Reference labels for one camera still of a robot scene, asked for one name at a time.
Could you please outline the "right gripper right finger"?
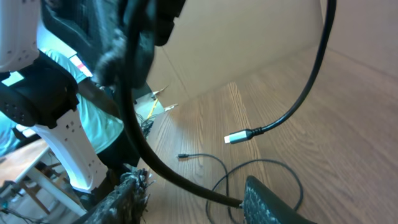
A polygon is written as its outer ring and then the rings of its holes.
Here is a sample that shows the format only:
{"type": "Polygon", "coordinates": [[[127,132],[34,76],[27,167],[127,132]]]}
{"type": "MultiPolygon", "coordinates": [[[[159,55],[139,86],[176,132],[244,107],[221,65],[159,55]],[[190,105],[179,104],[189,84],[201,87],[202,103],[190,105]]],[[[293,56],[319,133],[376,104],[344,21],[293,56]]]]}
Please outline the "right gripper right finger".
{"type": "Polygon", "coordinates": [[[242,208],[248,224],[313,224],[251,175],[246,179],[242,208]]]}

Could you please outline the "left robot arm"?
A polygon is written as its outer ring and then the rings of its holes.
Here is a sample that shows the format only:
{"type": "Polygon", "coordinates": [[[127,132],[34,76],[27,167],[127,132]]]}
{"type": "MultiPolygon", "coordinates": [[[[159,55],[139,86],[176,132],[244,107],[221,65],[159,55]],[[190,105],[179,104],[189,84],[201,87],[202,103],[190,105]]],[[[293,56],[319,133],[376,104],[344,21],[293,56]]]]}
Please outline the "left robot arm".
{"type": "MultiPolygon", "coordinates": [[[[95,79],[123,84],[126,91],[142,87],[155,48],[167,43],[183,1],[128,1],[112,9],[122,42],[111,39],[97,50],[95,79]]],[[[80,192],[98,190],[108,168],[94,153],[78,117],[78,84],[70,72],[37,47],[40,1],[1,2],[1,78],[19,72],[23,80],[1,86],[1,111],[31,127],[58,157],[71,185],[80,192]]]]}

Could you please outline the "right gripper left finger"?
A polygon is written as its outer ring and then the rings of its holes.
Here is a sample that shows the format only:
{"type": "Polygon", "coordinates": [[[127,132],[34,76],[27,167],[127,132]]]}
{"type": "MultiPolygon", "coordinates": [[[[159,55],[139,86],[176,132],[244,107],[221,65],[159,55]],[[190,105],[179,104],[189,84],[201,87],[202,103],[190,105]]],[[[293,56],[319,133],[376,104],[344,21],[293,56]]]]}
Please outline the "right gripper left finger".
{"type": "Polygon", "coordinates": [[[121,184],[73,224],[140,223],[149,199],[147,179],[148,171],[145,169],[123,174],[121,184]]]}

